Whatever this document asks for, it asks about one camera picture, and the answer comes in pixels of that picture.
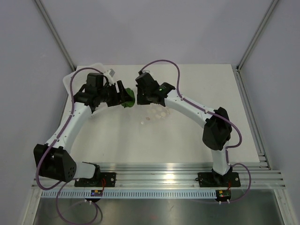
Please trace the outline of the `clear polka dot zip bag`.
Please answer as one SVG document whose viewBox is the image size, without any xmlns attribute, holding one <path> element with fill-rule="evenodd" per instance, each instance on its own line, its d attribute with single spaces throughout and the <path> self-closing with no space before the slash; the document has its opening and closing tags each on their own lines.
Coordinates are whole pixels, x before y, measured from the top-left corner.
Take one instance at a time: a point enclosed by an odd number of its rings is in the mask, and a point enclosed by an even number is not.
<svg viewBox="0 0 300 225">
<path fill-rule="evenodd" d="M 169 108 L 156 104 L 140 105 L 139 110 L 142 125 L 162 122 L 171 114 Z"/>
</svg>

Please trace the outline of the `green pepper toy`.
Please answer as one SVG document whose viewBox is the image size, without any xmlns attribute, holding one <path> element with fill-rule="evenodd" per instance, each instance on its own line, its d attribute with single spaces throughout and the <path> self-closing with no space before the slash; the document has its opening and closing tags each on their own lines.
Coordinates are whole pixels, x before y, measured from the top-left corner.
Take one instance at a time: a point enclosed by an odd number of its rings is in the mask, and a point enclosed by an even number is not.
<svg viewBox="0 0 300 225">
<path fill-rule="evenodd" d="M 123 100 L 121 105 L 124 108 L 131 108 L 135 104 L 135 94 L 134 91 L 130 88 L 125 88 L 123 92 Z"/>
</svg>

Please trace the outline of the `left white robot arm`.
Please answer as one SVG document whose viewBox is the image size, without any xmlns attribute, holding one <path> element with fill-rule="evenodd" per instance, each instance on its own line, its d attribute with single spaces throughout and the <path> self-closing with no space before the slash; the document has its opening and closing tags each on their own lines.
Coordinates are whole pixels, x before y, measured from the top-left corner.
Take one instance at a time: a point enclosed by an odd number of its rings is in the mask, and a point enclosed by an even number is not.
<svg viewBox="0 0 300 225">
<path fill-rule="evenodd" d="M 46 177 L 58 182 L 85 179 L 92 187 L 101 182 L 99 167 L 93 163 L 76 162 L 70 155 L 74 141 L 84 123 L 101 103 L 108 107 L 132 107 L 134 92 L 125 88 L 122 81 L 110 84 L 108 74 L 89 73 L 80 89 L 70 93 L 71 110 L 62 124 L 45 144 L 33 150 L 37 166 L 36 179 Z"/>
</svg>

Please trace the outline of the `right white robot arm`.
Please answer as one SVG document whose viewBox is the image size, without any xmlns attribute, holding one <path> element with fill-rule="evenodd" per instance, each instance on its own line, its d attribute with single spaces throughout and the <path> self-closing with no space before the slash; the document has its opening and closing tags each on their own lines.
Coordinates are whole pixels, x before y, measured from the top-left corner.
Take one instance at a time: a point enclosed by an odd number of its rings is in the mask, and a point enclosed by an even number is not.
<svg viewBox="0 0 300 225">
<path fill-rule="evenodd" d="M 202 142 L 211 150 L 213 159 L 213 181 L 223 186 L 229 181 L 229 170 L 225 148 L 231 138 L 232 126 L 224 121 L 229 119 L 227 111 L 220 107 L 218 110 L 198 105 L 190 99 L 179 97 L 177 89 L 164 82 L 161 85 L 148 72 L 139 72 L 135 79 L 137 83 L 137 104 L 157 104 L 174 109 L 195 121 L 203 128 Z"/>
</svg>

